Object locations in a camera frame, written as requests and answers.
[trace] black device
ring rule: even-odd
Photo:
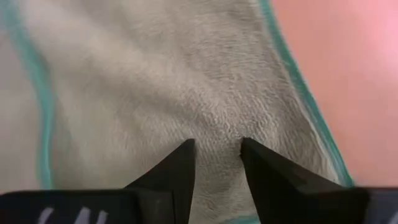
[[[346,189],[244,138],[241,159],[261,223],[398,223],[396,189]],[[0,223],[187,224],[195,141],[186,140],[124,189],[0,196]]]

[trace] white towel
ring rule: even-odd
[[[18,6],[56,96],[56,188],[124,187],[195,138],[190,223],[255,215],[243,136],[338,182],[255,0]]]

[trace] fabric texture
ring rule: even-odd
[[[35,169],[39,107],[9,36],[1,27],[0,68],[0,194],[39,189]]]
[[[243,136],[338,182],[256,1],[17,3],[56,97],[56,188],[124,187],[195,138],[190,222],[255,215]]]

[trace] pink surface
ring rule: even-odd
[[[272,5],[353,179],[398,185],[398,1]]]

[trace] teal stripe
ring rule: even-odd
[[[269,0],[259,0],[261,5],[262,13],[266,19],[266,25],[268,30],[271,32],[272,41],[278,51],[281,59],[284,62],[284,66],[290,75],[290,79],[292,80],[294,87],[298,90],[298,93],[301,97],[302,102],[305,103],[307,111],[310,115],[310,119],[312,120],[317,133],[320,135],[322,143],[328,149],[329,155],[332,159],[333,166],[339,176],[340,182],[347,186],[354,186],[354,181],[349,176],[343,158],[337,148],[333,137],[329,131],[329,128],[323,119],[321,113],[319,112],[317,103],[315,102],[313,96],[307,88],[307,85],[303,79],[302,74],[300,73],[293,57],[291,56],[289,49],[284,42],[282,34],[280,33],[277,25],[277,21],[272,12],[272,7],[270,5]]]
[[[225,224],[260,224],[260,219],[257,215],[251,215],[227,221]]]
[[[52,189],[50,168],[51,133],[53,126],[54,105],[53,94],[47,79],[44,63],[34,49],[32,42],[23,29],[18,10],[12,0],[0,0],[0,10],[9,29],[9,34],[16,46],[19,57],[30,76],[36,97],[41,107],[41,146],[37,161],[37,170],[43,189]]]

